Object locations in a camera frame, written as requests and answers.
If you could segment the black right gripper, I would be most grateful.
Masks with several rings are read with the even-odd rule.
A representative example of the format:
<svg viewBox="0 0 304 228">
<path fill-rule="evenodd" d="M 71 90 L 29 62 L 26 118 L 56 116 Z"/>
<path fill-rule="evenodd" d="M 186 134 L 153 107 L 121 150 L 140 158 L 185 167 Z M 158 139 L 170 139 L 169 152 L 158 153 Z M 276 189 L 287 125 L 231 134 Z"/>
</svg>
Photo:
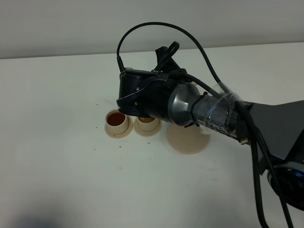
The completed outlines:
<svg viewBox="0 0 304 228">
<path fill-rule="evenodd" d="M 180 68 L 179 65 L 173 60 L 173 55 L 177 52 L 179 46 L 160 47 L 155 50 L 157 56 L 157 65 L 152 72 L 157 73 L 181 73 L 186 74 L 187 71 Z"/>
</svg>

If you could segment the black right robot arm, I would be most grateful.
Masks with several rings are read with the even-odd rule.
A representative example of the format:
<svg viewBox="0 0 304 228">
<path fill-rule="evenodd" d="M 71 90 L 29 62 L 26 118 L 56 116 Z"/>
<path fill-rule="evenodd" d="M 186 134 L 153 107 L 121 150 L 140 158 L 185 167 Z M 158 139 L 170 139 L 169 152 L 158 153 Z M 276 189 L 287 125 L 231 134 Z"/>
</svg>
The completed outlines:
<svg viewBox="0 0 304 228">
<path fill-rule="evenodd" d="M 254 155 L 257 174 L 279 182 L 287 204 L 304 208 L 304 103 L 266 105 L 241 101 L 223 83 L 219 91 L 197 89 L 197 79 L 172 59 L 174 47 L 156 50 L 157 66 L 152 71 L 125 68 L 117 60 L 120 112 L 136 117 L 154 117 L 171 124 L 204 126 L 243 144 Z"/>
</svg>

